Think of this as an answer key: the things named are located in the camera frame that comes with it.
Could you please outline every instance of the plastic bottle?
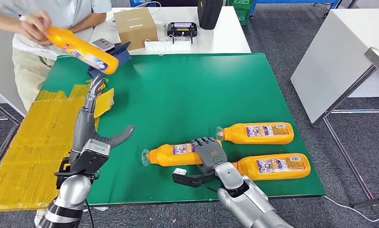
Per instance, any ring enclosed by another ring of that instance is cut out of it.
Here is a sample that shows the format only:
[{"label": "plastic bottle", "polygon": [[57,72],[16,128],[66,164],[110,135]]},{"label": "plastic bottle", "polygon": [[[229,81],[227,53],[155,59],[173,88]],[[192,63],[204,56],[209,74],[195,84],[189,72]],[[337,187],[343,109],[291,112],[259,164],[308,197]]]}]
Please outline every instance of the plastic bottle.
[{"label": "plastic bottle", "polygon": [[164,144],[157,149],[142,151],[142,164],[159,164],[161,166],[197,165],[202,164],[195,147],[191,143],[169,145]]},{"label": "plastic bottle", "polygon": [[287,144],[294,132],[289,123],[237,123],[231,127],[217,127],[216,139],[235,144]]},{"label": "plastic bottle", "polygon": [[294,179],[308,176],[311,171],[302,153],[284,153],[246,157],[233,162],[241,175],[253,181]]},{"label": "plastic bottle", "polygon": [[78,38],[68,29],[48,27],[47,38],[58,48],[82,60],[104,74],[113,74],[119,65],[117,58]]}]

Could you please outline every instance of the robotic hand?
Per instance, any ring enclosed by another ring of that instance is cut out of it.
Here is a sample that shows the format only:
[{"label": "robotic hand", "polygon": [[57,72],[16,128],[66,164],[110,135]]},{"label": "robotic hand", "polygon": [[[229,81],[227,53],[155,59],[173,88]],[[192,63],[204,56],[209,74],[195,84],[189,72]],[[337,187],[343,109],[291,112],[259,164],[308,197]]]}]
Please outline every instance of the robotic hand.
[{"label": "robotic hand", "polygon": [[100,167],[108,160],[110,150],[126,141],[133,132],[133,125],[110,138],[96,132],[93,113],[102,85],[101,76],[90,83],[85,106],[79,109],[76,117],[72,150],[55,173],[59,195],[49,204],[41,221],[35,224],[37,228],[78,227],[83,203],[94,180],[99,178]]},{"label": "robotic hand", "polygon": [[292,228],[276,214],[268,197],[247,176],[241,176],[237,169],[227,162],[227,156],[214,138],[192,140],[202,161],[198,165],[203,175],[185,175],[181,169],[173,173],[175,183],[198,187],[217,178],[221,187],[217,196],[226,209],[231,211],[245,228]]}]

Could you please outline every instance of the gray carpet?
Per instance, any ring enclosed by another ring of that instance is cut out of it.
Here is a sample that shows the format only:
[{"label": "gray carpet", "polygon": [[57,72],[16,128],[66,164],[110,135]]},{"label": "gray carpet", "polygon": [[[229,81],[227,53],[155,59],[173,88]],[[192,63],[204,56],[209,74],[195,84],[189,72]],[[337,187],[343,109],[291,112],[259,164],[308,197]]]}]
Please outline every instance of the gray carpet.
[{"label": "gray carpet", "polygon": [[[115,7],[128,6],[126,1],[112,2]],[[323,5],[259,5],[256,17],[243,30],[251,51],[267,55],[327,195],[348,205],[364,200],[364,195],[324,124],[311,126],[290,82],[298,62],[320,28],[325,12]],[[348,99],[344,106],[379,107],[379,100]],[[370,190],[379,196],[379,114],[361,115],[361,118],[337,114],[332,115],[330,121]],[[0,124],[0,145],[9,128],[6,123]],[[379,228],[379,222],[368,222],[324,198],[272,199],[271,203],[295,228]],[[379,206],[360,211],[372,219],[379,217]],[[0,228],[31,227],[34,213],[2,212]],[[93,217],[96,227],[240,227],[219,203],[113,206],[105,212],[94,211]],[[90,227],[87,213],[82,218],[81,227]]]}]

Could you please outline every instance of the white wall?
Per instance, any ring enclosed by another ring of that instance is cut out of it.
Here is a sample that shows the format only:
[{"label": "white wall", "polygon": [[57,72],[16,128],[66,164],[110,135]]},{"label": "white wall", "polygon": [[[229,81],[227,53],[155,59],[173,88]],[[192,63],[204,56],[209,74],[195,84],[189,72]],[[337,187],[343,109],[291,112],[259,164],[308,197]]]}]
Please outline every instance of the white wall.
[{"label": "white wall", "polygon": [[13,34],[0,31],[0,103],[8,103],[19,113],[27,113],[14,81],[14,65],[11,60]]},{"label": "white wall", "polygon": [[357,0],[354,8],[379,9],[379,0]]}]

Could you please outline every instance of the cardboard box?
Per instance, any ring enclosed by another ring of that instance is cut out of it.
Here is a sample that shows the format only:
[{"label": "cardboard box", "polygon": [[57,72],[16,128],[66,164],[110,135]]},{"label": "cardboard box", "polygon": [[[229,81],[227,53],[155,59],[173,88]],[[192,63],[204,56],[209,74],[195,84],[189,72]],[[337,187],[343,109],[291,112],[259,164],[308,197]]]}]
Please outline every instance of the cardboard box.
[{"label": "cardboard box", "polygon": [[154,20],[146,7],[114,13],[121,43],[131,42],[128,50],[145,47],[145,39],[158,41]]}]

